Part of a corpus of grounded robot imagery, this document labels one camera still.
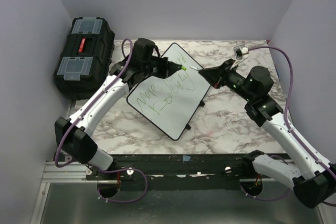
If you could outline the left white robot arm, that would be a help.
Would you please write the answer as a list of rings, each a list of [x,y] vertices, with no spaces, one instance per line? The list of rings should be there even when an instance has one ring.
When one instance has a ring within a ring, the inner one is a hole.
[[[112,66],[94,95],[77,112],[55,122],[56,167],[62,167],[59,155],[64,151],[71,156],[65,165],[79,162],[94,166],[104,179],[116,175],[113,157],[97,146],[92,135],[107,112],[135,85],[149,77],[166,79],[185,70],[183,65],[169,61],[167,57],[154,55],[158,51],[157,45],[149,39],[139,38],[131,42],[129,54]]]

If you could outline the white whiteboard black frame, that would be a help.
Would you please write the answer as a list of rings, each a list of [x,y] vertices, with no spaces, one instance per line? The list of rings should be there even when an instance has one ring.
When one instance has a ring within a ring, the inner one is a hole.
[[[178,140],[210,89],[208,82],[193,68],[202,66],[179,44],[172,43],[163,56],[183,65],[167,79],[150,77],[138,84],[127,96],[127,103],[170,139]]]

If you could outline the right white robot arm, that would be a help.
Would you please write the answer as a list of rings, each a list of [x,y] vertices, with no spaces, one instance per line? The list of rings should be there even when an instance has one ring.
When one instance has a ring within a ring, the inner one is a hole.
[[[199,70],[199,74],[215,89],[223,86],[246,100],[249,118],[269,133],[294,162],[289,166],[261,151],[246,155],[242,173],[249,178],[266,175],[291,189],[306,207],[315,208],[335,193],[335,164],[319,154],[300,134],[285,122],[282,107],[268,94],[274,84],[269,70],[255,66],[243,77],[226,60],[218,67]]]

